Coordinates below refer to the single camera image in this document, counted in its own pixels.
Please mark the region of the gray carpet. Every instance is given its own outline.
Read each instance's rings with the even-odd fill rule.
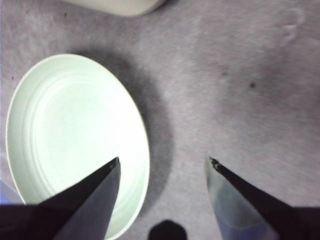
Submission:
[[[122,18],[56,0],[2,0],[1,178],[13,185],[4,126],[38,61],[76,53],[106,66],[147,126],[151,178],[119,239],[164,219],[220,240],[204,175],[212,155],[277,198],[320,205],[320,1],[168,0]]]

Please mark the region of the white plate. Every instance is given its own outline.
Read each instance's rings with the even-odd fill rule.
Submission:
[[[119,157],[120,188],[106,238],[123,234],[142,207],[150,170],[143,120],[123,85],[89,58],[56,55],[25,74],[10,103],[6,147],[27,204]]]

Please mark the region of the white cup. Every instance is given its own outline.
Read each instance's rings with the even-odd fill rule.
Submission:
[[[106,13],[133,17],[149,13],[165,0],[63,0]]]

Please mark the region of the oval plate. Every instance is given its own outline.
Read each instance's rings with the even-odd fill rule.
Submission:
[[[124,86],[89,58],[55,55],[25,74],[10,103],[6,149],[26,204],[42,202],[119,157],[108,240],[123,234],[142,207],[150,171],[143,120]]]

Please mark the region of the black object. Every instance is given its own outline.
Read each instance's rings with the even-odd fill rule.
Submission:
[[[320,208],[292,207],[213,158],[206,176],[224,240],[320,240]]]
[[[150,230],[148,240],[187,240],[187,232],[176,222],[165,220]]]
[[[38,205],[0,206],[0,239],[103,240],[117,199],[120,174],[116,157]]]

